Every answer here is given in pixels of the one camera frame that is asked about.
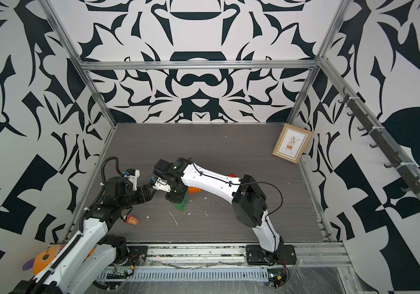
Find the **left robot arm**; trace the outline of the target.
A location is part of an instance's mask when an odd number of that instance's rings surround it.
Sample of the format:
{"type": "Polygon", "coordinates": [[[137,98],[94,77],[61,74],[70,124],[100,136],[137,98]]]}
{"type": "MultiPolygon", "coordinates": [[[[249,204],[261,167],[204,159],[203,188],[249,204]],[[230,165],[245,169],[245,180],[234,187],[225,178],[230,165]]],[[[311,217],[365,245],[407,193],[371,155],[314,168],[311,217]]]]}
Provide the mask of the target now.
{"type": "Polygon", "coordinates": [[[101,190],[81,215],[76,234],[57,256],[50,256],[44,269],[19,282],[14,294],[83,294],[106,267],[129,261],[126,239],[109,231],[118,220],[130,222],[130,215],[123,211],[131,212],[135,205],[152,200],[156,182],[138,186],[139,170],[117,173],[106,180],[105,169],[100,169],[101,190]]]}

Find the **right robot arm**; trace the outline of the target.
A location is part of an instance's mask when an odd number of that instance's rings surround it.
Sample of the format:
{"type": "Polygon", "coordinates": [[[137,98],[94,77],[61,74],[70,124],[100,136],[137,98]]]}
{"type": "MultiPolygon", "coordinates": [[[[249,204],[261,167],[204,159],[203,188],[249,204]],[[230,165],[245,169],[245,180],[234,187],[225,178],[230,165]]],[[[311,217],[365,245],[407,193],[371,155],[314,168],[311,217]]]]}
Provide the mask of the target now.
{"type": "Polygon", "coordinates": [[[254,232],[258,245],[247,247],[250,265],[293,265],[296,256],[293,246],[286,245],[271,222],[266,196],[250,175],[230,177],[204,169],[191,159],[174,162],[159,160],[154,166],[151,186],[166,192],[165,198],[181,204],[192,187],[209,192],[232,205],[235,218],[254,232]]]}

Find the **dark green long lego brick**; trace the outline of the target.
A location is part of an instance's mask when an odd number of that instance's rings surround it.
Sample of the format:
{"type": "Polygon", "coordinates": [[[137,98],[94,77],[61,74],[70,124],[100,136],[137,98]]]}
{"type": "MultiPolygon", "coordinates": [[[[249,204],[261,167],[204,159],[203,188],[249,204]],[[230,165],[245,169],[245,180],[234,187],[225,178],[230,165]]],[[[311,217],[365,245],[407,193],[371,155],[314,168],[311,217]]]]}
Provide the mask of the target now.
{"type": "Polygon", "coordinates": [[[187,196],[184,196],[182,202],[181,203],[175,203],[174,206],[178,211],[184,211],[186,204],[187,204],[187,196]]]}

